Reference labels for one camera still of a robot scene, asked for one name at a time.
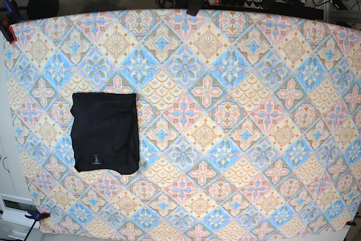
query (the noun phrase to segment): folded black shirt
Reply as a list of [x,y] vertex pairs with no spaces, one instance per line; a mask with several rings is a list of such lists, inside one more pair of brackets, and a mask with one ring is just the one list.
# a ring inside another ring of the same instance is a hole
[[112,169],[132,174],[139,169],[135,94],[74,93],[71,113],[78,172]]

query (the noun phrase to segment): patterned tablecloth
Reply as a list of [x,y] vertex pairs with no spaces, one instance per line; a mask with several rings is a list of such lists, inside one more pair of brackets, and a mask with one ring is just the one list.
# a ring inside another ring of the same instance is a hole
[[[14,26],[15,137],[44,233],[265,240],[337,231],[361,202],[361,38],[228,11]],[[140,170],[78,173],[72,93],[139,94]]]

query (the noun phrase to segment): extension cord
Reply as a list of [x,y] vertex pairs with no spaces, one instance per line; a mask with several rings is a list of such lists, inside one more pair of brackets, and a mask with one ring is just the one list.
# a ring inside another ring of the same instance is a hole
[[244,7],[244,8],[255,8],[263,10],[261,7],[262,0],[208,0],[211,6],[222,6],[222,7]]

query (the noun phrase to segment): tile-pattern fabric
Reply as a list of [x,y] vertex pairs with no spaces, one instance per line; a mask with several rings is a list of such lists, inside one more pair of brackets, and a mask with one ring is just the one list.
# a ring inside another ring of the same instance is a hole
[[[134,10],[14,26],[15,137],[44,233],[266,240],[361,202],[361,36],[297,18]],[[78,173],[72,94],[138,93],[140,169]]]

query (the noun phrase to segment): table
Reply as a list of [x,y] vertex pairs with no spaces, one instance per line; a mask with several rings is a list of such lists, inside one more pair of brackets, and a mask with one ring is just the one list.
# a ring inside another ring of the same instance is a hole
[[[361,202],[361,39],[267,14],[97,12],[14,25],[5,69],[44,233],[264,240],[344,229]],[[78,173],[72,94],[137,93],[140,170]]]

